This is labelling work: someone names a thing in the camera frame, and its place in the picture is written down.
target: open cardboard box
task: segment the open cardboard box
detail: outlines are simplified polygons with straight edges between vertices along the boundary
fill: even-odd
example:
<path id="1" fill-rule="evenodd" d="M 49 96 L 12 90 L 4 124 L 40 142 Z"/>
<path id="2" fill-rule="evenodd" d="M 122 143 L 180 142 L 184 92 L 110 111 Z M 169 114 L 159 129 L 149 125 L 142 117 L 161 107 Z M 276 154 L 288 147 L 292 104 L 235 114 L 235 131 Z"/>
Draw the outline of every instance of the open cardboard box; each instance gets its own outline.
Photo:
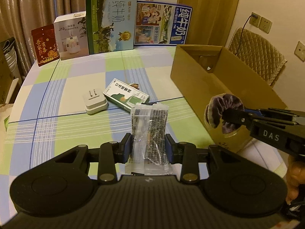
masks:
<path id="1" fill-rule="evenodd" d="M 178 45 L 170 77 L 215 144 L 232 152 L 241 150 L 251 140 L 249 131 L 242 126 L 235 135 L 228 137 L 222 134 L 221 126 L 216 129 L 207 126 L 204 112 L 213 96 L 236 95 L 250 109 L 286 108 L 257 73 L 221 46 Z"/>

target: power socket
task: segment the power socket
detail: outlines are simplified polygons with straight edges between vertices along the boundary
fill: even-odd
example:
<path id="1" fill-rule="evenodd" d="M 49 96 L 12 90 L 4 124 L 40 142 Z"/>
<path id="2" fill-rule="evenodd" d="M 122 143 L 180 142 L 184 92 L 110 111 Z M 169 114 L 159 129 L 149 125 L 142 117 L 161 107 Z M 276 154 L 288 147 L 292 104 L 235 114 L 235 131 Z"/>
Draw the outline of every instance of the power socket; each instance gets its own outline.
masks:
<path id="1" fill-rule="evenodd" d="M 108 102 L 101 89 L 92 89 L 83 95 L 86 112 L 89 115 L 95 114 L 101 110 L 106 110 Z"/>
<path id="2" fill-rule="evenodd" d="M 272 22 L 262 17 L 262 19 L 260 20 L 259 29 L 264 31 L 265 33 L 269 33 L 271 26 L 272 26 Z"/>
<path id="3" fill-rule="evenodd" d="M 254 13 L 254 12 L 252 12 L 252 15 L 256 15 L 256 16 L 257 16 L 257 19 L 256 19 L 255 17 L 251 16 L 249 23 L 250 23 L 251 25 L 255 26 L 255 27 L 258 27 L 259 24 L 260 24 L 260 19 L 261 19 L 262 17 L 261 17 L 260 15 L 256 14 L 256 13 Z"/>
<path id="4" fill-rule="evenodd" d="M 305 45 L 299 41 L 296 49 L 294 50 L 294 54 L 299 57 L 303 62 L 305 61 Z"/>

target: black cable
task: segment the black cable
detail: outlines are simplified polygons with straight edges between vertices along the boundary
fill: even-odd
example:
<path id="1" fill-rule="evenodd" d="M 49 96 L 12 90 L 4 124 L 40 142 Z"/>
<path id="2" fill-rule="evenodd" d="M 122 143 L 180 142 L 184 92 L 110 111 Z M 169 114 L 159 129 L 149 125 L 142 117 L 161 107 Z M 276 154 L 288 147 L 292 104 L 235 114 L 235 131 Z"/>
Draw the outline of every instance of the black cable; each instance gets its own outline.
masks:
<path id="1" fill-rule="evenodd" d="M 243 28 L 242 28 L 242 32 L 244 31 L 244 28 L 245 28 L 247 22 L 249 21 L 249 19 L 250 19 L 251 17 L 254 17 L 254 18 L 257 19 L 257 15 L 250 15 L 249 18 L 247 19 L 246 23 L 244 24 Z M 241 44 L 241 43 L 242 43 L 242 33 L 241 33 L 241 35 L 240 35 L 240 41 L 239 41 L 239 45 L 238 45 L 237 51 L 236 51 L 236 53 L 235 53 L 235 56 L 237 56 L 237 53 L 238 53 L 238 51 L 239 51 L 239 48 L 240 48 L 240 44 Z"/>
<path id="2" fill-rule="evenodd" d="M 288 209 L 291 209 L 291 208 L 297 207 L 297 206 L 302 206 L 302 205 L 305 205 L 305 201 L 295 202 L 295 203 L 289 205 L 289 206 L 288 206 Z"/>

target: chair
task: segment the chair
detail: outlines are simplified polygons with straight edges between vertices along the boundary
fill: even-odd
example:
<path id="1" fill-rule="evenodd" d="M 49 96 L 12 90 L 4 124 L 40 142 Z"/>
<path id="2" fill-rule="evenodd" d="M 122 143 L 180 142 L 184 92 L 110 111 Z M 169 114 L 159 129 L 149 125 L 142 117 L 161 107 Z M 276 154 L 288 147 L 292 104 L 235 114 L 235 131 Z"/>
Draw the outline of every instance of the chair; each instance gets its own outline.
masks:
<path id="1" fill-rule="evenodd" d="M 238 28 L 229 44 L 229 51 L 236 54 L 242 28 Z M 244 29 L 237 57 L 260 75 L 270 86 L 274 86 L 284 69 L 287 59 L 262 36 Z"/>

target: green and blue plaid tablecloth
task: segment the green and blue plaid tablecloth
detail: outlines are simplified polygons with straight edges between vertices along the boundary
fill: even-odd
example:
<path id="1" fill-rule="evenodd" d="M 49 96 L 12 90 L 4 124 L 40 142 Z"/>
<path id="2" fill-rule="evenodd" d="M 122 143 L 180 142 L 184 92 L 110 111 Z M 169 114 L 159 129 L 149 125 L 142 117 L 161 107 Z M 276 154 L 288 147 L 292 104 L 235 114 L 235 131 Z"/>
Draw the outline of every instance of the green and blue plaid tablecloth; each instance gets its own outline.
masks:
<path id="1" fill-rule="evenodd" d="M 9 186 L 16 176 L 76 146 L 99 147 L 108 141 L 121 141 L 131 131 L 130 114 L 109 103 L 108 110 L 87 115 L 83 94 L 104 90 L 117 78 L 138 83 L 150 101 L 169 106 L 166 133 L 178 141 L 200 148 L 213 144 L 186 100 L 170 79 L 175 47 L 138 47 L 76 59 L 57 60 L 42 67 L 33 65 L 26 77 L 10 116 L 4 155 L 0 156 L 0 222 L 7 222 L 16 210 Z M 250 159 L 272 170 L 283 169 L 276 150 L 251 148 Z M 117 165 L 123 173 L 124 166 Z M 89 176 L 97 174 L 91 164 Z"/>

